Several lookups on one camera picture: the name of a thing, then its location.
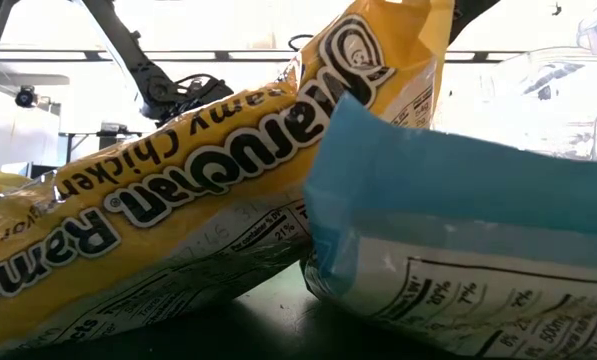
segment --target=yellow ramen package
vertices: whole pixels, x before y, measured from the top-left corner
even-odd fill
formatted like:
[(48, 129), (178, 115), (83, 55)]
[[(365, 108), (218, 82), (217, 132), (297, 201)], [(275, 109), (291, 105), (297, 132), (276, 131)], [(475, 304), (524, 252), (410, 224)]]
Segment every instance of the yellow ramen package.
[(0, 352), (227, 301), (308, 253), (301, 185), (338, 98), (429, 126), (452, 10), (357, 0), (276, 81), (0, 194)]

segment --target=security camera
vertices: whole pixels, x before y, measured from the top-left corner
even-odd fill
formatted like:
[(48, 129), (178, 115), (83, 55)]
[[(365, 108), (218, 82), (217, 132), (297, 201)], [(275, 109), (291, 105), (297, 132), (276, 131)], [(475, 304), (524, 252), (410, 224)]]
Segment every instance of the security camera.
[(38, 95), (33, 86), (23, 85), (20, 87), (20, 91), (16, 94), (16, 105), (26, 109), (38, 106)]

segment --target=table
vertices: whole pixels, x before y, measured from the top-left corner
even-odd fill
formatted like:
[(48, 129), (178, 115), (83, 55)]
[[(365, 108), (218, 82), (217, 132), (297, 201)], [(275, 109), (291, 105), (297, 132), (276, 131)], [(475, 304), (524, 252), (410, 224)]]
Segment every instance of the table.
[(457, 359), (377, 329), (317, 300), (294, 264), (234, 301), (91, 342), (5, 356), (9, 360), (177, 358), (321, 359), (389, 356)]

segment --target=blue plastic package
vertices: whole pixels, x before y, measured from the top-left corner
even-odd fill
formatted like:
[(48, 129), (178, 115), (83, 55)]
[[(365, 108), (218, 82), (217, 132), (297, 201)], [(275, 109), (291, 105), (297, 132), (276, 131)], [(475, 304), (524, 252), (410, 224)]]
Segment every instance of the blue plastic package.
[(394, 127), (346, 95), (305, 198), (318, 297), (459, 355), (597, 359), (597, 163)]

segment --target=ramen noodle package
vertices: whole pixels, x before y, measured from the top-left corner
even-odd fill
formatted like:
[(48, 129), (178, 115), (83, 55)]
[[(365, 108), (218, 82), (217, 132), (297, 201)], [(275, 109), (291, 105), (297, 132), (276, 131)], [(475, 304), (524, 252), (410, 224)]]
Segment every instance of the ramen noodle package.
[(318, 297), (458, 355), (597, 359), (597, 162), (394, 128), (345, 97), (305, 202)]
[(338, 98), (427, 127), (452, 6), (357, 0), (276, 81), (0, 194), (0, 352), (226, 301), (305, 255), (301, 186)]

